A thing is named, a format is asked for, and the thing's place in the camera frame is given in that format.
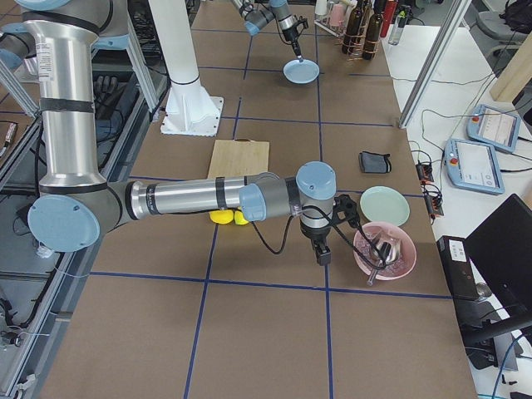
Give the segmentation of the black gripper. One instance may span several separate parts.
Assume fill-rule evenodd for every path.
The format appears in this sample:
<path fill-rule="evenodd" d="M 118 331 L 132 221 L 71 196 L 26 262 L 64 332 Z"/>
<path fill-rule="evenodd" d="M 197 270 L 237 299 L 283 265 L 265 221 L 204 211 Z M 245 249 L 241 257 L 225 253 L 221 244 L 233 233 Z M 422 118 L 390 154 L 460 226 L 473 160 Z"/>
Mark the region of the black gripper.
<path fill-rule="evenodd" d="M 283 29 L 282 34 L 283 34 L 284 41 L 292 47 L 293 52 L 298 62 L 302 62 L 303 55 L 301 52 L 301 47 L 299 46 L 299 43 L 298 43 L 298 36 L 299 36 L 298 29 L 296 27 L 289 27 L 289 28 Z"/>
<path fill-rule="evenodd" d="M 316 261 L 319 265 L 331 263 L 331 251 L 327 245 L 327 236 L 330 229 L 301 229 L 303 235 L 311 240 Z"/>

